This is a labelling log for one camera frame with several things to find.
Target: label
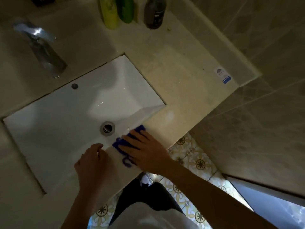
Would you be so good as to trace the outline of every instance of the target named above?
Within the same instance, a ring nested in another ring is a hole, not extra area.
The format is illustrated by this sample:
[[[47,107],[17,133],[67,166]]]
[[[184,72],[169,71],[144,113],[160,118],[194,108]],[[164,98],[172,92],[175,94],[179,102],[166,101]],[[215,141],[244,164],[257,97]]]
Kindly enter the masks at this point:
[[[227,71],[223,67],[216,68],[215,72],[224,84],[226,84],[232,79],[229,73],[227,73]]]
[[[155,26],[159,26],[159,25],[162,24],[163,17],[164,17],[164,13],[165,13],[164,10],[163,10],[163,11],[156,11],[156,12],[155,12],[155,17],[154,17],[154,19],[153,19],[153,24],[154,24]]]

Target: floor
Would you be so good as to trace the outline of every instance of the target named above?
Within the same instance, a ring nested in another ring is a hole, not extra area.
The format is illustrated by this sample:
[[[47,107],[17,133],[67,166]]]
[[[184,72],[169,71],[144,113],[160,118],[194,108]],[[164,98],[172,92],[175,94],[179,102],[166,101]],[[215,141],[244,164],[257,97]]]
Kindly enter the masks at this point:
[[[204,151],[199,146],[197,146],[196,141],[191,137],[189,133],[185,134],[172,147],[170,147],[168,152],[174,160],[181,163],[181,165],[188,168],[197,176],[216,185],[251,209],[251,207],[232,186],[232,184],[224,179],[224,177],[217,170],[216,166],[211,162]],[[196,207],[170,180],[155,174],[150,174],[150,177],[154,182],[160,182],[166,187],[166,189],[170,192],[170,194],[182,208],[184,214],[190,220],[196,223],[200,229],[212,228],[200,214],[200,212],[196,209]],[[107,204],[105,204],[91,217],[89,222],[91,228],[100,229],[108,227],[108,224],[115,211],[119,196],[120,193],[110,199]]]

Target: white shirt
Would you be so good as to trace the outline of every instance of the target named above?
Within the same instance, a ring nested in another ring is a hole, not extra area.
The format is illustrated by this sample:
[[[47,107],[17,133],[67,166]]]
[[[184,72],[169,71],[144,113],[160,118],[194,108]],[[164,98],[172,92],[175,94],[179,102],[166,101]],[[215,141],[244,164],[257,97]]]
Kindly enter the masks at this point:
[[[137,202],[126,208],[109,227],[125,228],[198,229],[198,226],[177,210],[154,211],[146,203]]]

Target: cleaning cloth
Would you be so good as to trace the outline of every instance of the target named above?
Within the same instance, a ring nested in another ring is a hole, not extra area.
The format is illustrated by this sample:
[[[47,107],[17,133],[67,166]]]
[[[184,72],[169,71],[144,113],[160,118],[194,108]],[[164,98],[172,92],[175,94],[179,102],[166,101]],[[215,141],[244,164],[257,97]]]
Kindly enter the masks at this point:
[[[138,132],[139,134],[141,134],[141,133],[140,133],[141,130],[145,130],[144,125],[140,125],[140,126],[138,126],[138,127],[135,128],[135,131]],[[129,137],[131,137],[131,138],[133,138],[133,139],[138,140],[134,135],[132,135],[132,134],[130,134],[130,133],[128,133],[127,136],[129,136]],[[130,159],[130,156],[129,156],[127,153],[125,153],[124,151],[120,150],[119,145],[124,145],[124,146],[128,146],[128,147],[135,148],[135,149],[139,149],[139,148],[137,148],[137,147],[131,145],[130,143],[128,143],[127,141],[125,141],[124,139],[122,139],[122,138],[120,138],[120,137],[118,137],[118,138],[116,139],[116,142],[114,142],[114,143],[112,144],[112,146],[115,147],[116,150],[118,150],[121,154],[124,155],[123,164],[124,164],[126,167],[130,168],[130,167],[132,166],[130,163],[132,163],[132,164],[135,165],[135,163]]]

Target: white sink basin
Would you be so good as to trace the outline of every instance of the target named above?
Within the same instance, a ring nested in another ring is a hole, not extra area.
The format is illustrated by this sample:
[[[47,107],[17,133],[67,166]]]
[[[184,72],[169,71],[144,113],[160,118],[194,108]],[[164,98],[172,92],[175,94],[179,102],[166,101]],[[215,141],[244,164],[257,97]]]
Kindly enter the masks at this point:
[[[73,164],[93,143],[103,143],[106,149],[163,107],[160,97],[123,55],[22,108],[4,122],[48,193],[66,180]],[[115,125],[109,137],[100,132],[105,121]]]

